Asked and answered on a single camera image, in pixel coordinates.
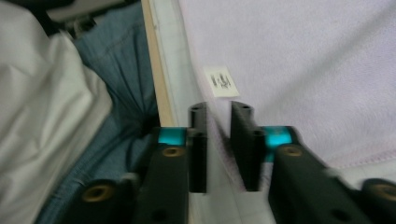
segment white fabric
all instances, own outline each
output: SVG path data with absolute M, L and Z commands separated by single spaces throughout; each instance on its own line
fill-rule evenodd
M 202 94 L 222 129 L 230 101 L 291 125 L 335 167 L 396 158 L 396 2 L 179 0 Z M 214 98 L 205 66 L 241 96 Z
M 71 41 L 0 2 L 0 223 L 32 223 L 109 113 Z

